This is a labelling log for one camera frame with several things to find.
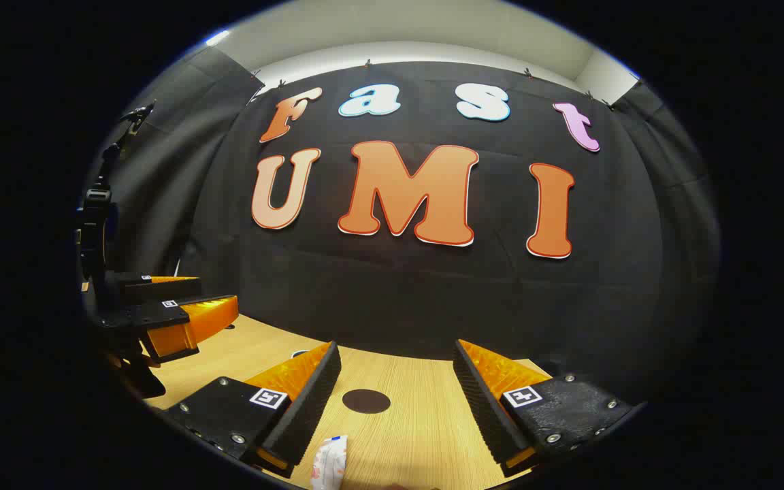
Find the dark brown round coaster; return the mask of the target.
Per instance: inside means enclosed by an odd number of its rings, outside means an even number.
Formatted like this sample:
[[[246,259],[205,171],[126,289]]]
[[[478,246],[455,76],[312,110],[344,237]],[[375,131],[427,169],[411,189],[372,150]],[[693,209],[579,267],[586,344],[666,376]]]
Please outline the dark brown round coaster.
[[[379,414],[391,406],[390,398],[380,391],[371,389],[355,389],[342,396],[346,408],[361,414]]]

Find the wooden desktop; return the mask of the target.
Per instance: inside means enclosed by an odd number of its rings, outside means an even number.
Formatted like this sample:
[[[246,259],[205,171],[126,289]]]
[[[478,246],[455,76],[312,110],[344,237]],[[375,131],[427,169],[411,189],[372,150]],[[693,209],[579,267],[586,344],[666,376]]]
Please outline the wooden desktop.
[[[246,316],[200,342],[196,355],[164,363],[155,375],[166,393],[148,403],[168,408],[218,376],[246,380],[315,348],[317,339],[283,331]],[[342,490],[486,490],[508,478],[494,462],[451,361],[411,359],[339,347],[342,370],[301,464],[289,483],[308,488],[314,454],[326,438],[346,435]],[[384,393],[391,406],[361,414],[344,406],[355,389]]]

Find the white toothpaste tube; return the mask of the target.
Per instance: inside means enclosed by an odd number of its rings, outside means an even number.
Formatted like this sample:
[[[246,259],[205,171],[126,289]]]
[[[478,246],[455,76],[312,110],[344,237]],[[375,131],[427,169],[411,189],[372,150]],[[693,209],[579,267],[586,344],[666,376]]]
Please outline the white toothpaste tube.
[[[346,471],[348,436],[327,438],[315,453],[310,484],[312,490],[340,490]]]

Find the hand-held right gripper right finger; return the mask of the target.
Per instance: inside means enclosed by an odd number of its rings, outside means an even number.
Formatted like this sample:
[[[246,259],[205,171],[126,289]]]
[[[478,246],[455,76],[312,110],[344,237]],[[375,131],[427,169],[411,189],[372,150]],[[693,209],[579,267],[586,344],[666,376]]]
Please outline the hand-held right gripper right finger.
[[[638,413],[586,376],[551,376],[463,339],[455,341],[453,369],[505,477],[560,466]]]

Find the black backdrop cloth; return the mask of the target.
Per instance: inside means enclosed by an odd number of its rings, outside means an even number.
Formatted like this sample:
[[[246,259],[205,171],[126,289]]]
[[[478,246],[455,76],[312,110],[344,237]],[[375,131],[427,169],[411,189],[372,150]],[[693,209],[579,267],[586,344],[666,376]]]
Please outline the black backdrop cloth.
[[[464,339],[638,404],[705,325],[708,167],[649,86],[612,105],[488,66],[336,69],[261,92],[215,48],[137,91],[116,270],[199,276],[245,316],[449,360]]]

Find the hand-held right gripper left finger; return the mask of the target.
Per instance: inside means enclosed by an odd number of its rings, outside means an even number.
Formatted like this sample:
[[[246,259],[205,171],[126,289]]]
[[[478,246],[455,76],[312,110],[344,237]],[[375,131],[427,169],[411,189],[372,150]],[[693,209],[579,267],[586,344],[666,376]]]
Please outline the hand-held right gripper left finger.
[[[231,459],[290,477],[340,369],[338,344],[324,342],[245,381],[220,376],[172,404],[167,418]]]

